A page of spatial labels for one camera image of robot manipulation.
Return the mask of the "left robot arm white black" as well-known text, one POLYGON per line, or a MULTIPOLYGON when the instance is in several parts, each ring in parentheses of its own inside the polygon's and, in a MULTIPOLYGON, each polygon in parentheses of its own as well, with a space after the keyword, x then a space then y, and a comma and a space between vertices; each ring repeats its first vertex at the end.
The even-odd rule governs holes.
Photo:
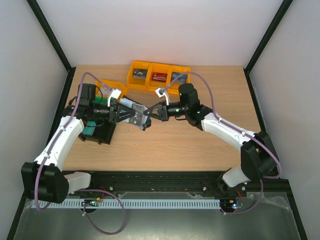
POLYGON ((111 91, 106 104, 96 103, 96 89, 94 84, 78 86, 75 104, 64 109, 45 149, 34 162, 23 164, 24 193, 29 199, 59 204, 68 194, 90 186, 89 173, 63 174, 66 157, 77 138, 109 144, 117 123, 125 121, 139 127, 144 124, 143 105, 121 98, 117 88, 111 91))

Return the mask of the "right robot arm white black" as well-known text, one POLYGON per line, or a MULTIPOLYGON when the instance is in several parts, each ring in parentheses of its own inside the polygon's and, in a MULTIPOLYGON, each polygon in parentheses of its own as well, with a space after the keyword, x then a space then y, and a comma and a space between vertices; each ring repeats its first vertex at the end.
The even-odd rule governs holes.
POLYGON ((228 169, 217 180, 222 195, 229 196, 239 184, 260 181, 277 166, 275 149, 266 132, 255 133, 221 118, 201 104, 191 83, 180 85, 178 92, 178 102, 161 101, 143 113, 162 122, 184 116, 191 126, 219 137, 240 152, 240 165, 228 169))

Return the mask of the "black leather card holder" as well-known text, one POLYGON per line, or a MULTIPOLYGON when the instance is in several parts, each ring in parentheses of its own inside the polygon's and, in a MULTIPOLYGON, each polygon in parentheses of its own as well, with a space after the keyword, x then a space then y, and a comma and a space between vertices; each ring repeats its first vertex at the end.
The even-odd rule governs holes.
POLYGON ((147 110, 147 107, 145 105, 142 105, 136 101, 133 101, 126 96, 124 98, 121 98, 119 102, 134 110, 134 115, 125 119, 123 122, 131 124, 143 131, 146 130, 151 125, 151 119, 144 115, 144 111, 147 110))

